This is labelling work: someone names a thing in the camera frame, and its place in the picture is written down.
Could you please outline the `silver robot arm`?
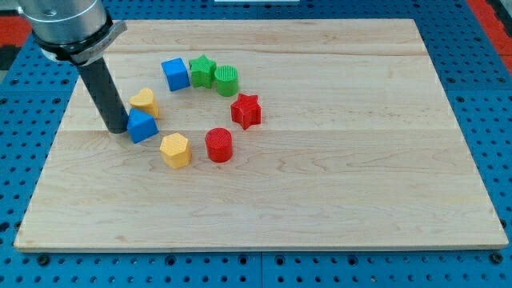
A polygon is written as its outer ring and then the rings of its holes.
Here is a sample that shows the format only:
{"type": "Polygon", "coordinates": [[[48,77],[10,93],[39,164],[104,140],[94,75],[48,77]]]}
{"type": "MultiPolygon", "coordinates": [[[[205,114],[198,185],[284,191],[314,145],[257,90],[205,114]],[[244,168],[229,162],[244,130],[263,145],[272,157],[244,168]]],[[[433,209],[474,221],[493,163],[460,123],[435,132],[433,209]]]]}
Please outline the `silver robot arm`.
{"type": "Polygon", "coordinates": [[[18,12],[32,26],[34,40],[56,62],[88,66],[123,32],[102,0],[18,0],[18,12]]]}

